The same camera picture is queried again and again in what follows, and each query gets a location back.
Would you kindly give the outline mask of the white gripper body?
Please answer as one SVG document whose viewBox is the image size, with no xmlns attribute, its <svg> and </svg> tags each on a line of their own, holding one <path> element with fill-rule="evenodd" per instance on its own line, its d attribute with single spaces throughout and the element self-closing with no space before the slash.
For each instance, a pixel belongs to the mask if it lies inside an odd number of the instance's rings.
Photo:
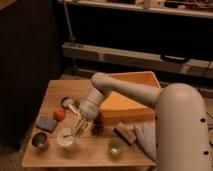
<svg viewBox="0 0 213 171">
<path fill-rule="evenodd" d="M 72 135 L 73 136 L 83 135 L 91 127 L 91 125 L 92 123 L 90 121 L 87 121 L 84 118 L 78 116 L 72 129 Z"/>
</svg>

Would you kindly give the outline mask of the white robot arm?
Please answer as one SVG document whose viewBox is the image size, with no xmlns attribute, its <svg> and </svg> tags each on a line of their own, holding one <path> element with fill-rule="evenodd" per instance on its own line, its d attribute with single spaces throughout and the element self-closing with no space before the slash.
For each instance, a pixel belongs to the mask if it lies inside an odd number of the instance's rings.
<svg viewBox="0 0 213 171">
<path fill-rule="evenodd" d="M 165 88 L 116 79 L 98 72 L 92 89 L 80 103 L 87 121 L 97 117 L 111 92 L 155 110 L 157 171 L 212 171 L 206 108 L 202 95 L 185 83 Z"/>
</svg>

